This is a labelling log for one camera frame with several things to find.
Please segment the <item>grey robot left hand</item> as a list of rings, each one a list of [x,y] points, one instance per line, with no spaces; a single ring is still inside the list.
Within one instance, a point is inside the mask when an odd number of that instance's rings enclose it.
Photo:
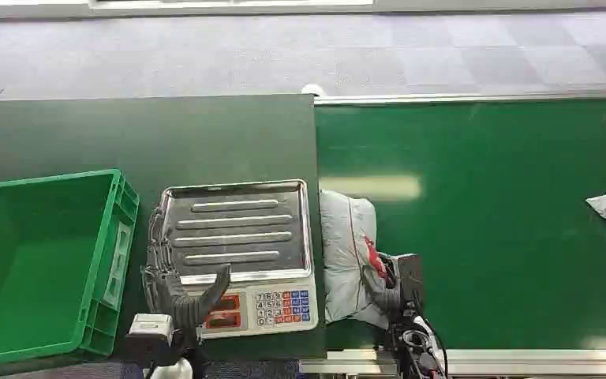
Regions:
[[[214,283],[201,295],[192,296],[172,263],[170,229],[164,211],[155,208],[148,220],[147,264],[140,268],[144,297],[151,313],[168,314],[174,327],[195,331],[224,296],[230,284],[230,265],[219,266]]]

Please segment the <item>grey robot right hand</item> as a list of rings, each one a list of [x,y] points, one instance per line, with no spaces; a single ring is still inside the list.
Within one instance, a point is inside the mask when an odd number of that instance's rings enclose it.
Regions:
[[[383,312],[394,313],[402,306],[401,263],[406,255],[378,252],[375,264],[361,268],[361,278],[372,303]]]

